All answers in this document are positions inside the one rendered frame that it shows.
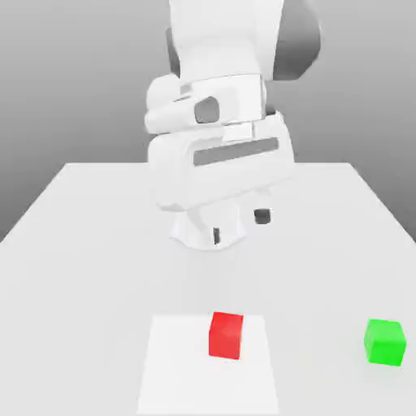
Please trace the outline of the small green cube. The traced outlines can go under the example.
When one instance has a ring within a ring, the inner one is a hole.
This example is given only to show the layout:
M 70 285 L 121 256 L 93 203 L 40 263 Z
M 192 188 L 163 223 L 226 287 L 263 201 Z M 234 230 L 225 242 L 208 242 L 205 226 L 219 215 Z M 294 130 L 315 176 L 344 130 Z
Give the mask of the small green cube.
M 398 321 L 371 318 L 366 325 L 364 347 L 368 362 L 401 366 L 407 340 Z

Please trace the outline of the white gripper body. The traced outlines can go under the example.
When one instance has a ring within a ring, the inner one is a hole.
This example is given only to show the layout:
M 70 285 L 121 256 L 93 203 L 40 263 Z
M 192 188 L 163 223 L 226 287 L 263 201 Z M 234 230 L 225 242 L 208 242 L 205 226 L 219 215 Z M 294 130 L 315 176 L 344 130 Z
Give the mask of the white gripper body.
M 154 200 L 181 212 L 270 187 L 293 175 L 294 154 L 284 117 L 156 136 L 148 164 Z

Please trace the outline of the small red cube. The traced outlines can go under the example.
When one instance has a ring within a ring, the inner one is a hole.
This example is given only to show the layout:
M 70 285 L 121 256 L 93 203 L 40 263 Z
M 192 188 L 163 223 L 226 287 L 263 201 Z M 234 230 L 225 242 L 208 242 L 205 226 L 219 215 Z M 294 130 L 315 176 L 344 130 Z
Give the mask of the small red cube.
M 215 311 L 209 330 L 209 355 L 239 360 L 243 322 L 243 315 Z

